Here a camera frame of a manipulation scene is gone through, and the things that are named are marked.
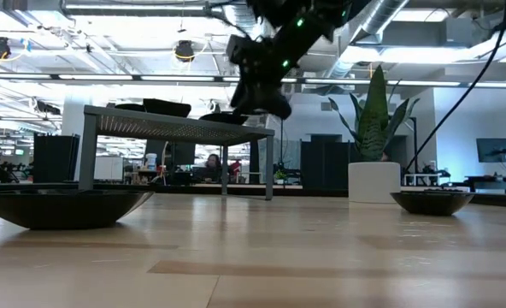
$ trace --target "black tray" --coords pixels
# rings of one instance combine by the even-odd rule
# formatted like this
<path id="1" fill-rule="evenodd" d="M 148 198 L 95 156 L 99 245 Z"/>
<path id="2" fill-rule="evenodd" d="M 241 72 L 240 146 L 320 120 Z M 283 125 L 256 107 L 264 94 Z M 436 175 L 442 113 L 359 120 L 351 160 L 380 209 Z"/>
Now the black tray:
<path id="1" fill-rule="evenodd" d="M 153 192 L 76 189 L 0 192 L 0 217 L 30 229 L 85 229 L 113 226 Z"/>
<path id="2" fill-rule="evenodd" d="M 393 192 L 391 196 L 407 212 L 429 216 L 451 216 L 468 204 L 474 195 L 467 192 Z"/>

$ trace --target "metal table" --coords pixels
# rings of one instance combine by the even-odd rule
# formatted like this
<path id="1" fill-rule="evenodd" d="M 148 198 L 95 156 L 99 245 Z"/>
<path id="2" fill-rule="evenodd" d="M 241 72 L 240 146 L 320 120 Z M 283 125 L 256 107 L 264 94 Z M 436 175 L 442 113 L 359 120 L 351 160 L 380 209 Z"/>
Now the metal table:
<path id="1" fill-rule="evenodd" d="M 274 131 L 233 124 L 156 115 L 113 108 L 84 106 L 84 132 L 80 156 L 79 189 L 93 188 L 97 136 L 159 139 L 223 147 L 223 169 L 228 168 L 228 146 L 267 139 L 266 200 L 272 199 Z M 227 194 L 228 173 L 222 173 L 222 194 Z"/>

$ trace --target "ceiling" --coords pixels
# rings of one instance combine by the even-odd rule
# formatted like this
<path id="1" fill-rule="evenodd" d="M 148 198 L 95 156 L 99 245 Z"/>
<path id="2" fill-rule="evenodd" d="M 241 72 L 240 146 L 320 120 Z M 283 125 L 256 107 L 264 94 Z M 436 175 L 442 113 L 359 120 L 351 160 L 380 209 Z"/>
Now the ceiling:
<path id="1" fill-rule="evenodd" d="M 0 73 L 237 75 L 225 50 L 229 36 L 238 32 L 216 19 L 197 15 L 193 8 L 188 8 L 188 0 L 183 5 L 175 5 L 181 2 L 174 0 L 125 3 L 67 0 L 67 8 L 58 7 L 57 1 L 4 2 L 9 4 L 0 7 L 0 37 L 9 38 L 11 55 L 7 61 L 0 61 Z M 107 8 L 108 4 L 117 3 L 121 6 L 120 10 Z M 164 8 L 153 9 L 153 5 Z M 347 28 L 341 28 L 335 32 L 334 43 L 320 39 L 303 57 L 300 69 L 293 73 L 324 77 L 336 62 L 341 61 L 350 64 L 347 78 L 368 78 L 373 68 L 381 64 L 388 78 L 394 80 L 472 80 L 494 45 L 493 33 L 483 29 L 490 29 L 498 23 L 497 18 L 500 17 L 495 17 L 493 13 L 497 15 L 502 5 L 503 0 L 485 0 L 483 5 L 474 0 L 410 0 L 386 28 L 379 45 L 358 44 L 343 48 Z M 254 19 L 251 24 L 251 16 L 243 15 L 243 12 L 244 6 L 237 6 L 232 12 L 225 8 L 220 14 L 248 27 L 251 33 L 271 32 L 266 25 L 255 24 Z M 471 27 L 471 32 L 465 35 L 468 42 L 464 45 L 434 46 L 420 38 L 406 42 L 400 38 L 412 36 L 403 30 L 403 26 L 428 32 L 442 25 L 450 27 L 454 21 L 468 25 L 468 29 Z M 179 62 L 174 55 L 174 47 L 181 40 L 192 42 L 196 57 L 190 64 Z M 442 57 L 435 61 L 433 56 L 420 53 L 420 62 L 426 59 L 432 59 L 432 62 L 419 63 L 410 60 L 414 57 L 405 56 L 403 51 L 397 50 L 403 47 L 407 51 L 432 50 L 432 54 L 436 50 L 440 56 L 446 55 L 448 50 L 459 50 L 460 54 L 452 60 Z M 352 56 L 354 50 L 359 56 Z M 367 51 L 376 51 L 373 59 L 368 59 Z M 501 49 L 497 59 L 506 59 L 506 49 Z M 495 64 L 486 78 L 506 80 L 506 62 Z M 15 134 L 15 127 L 21 130 L 20 135 L 33 131 L 57 132 L 61 128 L 61 117 L 49 115 L 51 121 L 40 121 L 46 115 L 33 108 L 32 98 L 64 112 L 66 93 L 80 91 L 83 86 L 95 89 L 95 105 L 140 103 L 142 98 L 160 98 L 190 104 L 191 117 L 196 118 L 209 113 L 210 102 L 219 103 L 222 109 L 227 109 L 235 90 L 235 85 L 231 83 L 178 86 L 105 82 L 91 85 L 71 81 L 0 80 L 0 117 L 11 118 L 11 121 L 0 121 L 0 133 L 2 129 L 5 133 Z M 294 92 L 302 90 L 301 86 L 293 89 Z M 354 91 L 363 92 L 365 89 L 359 86 Z"/>

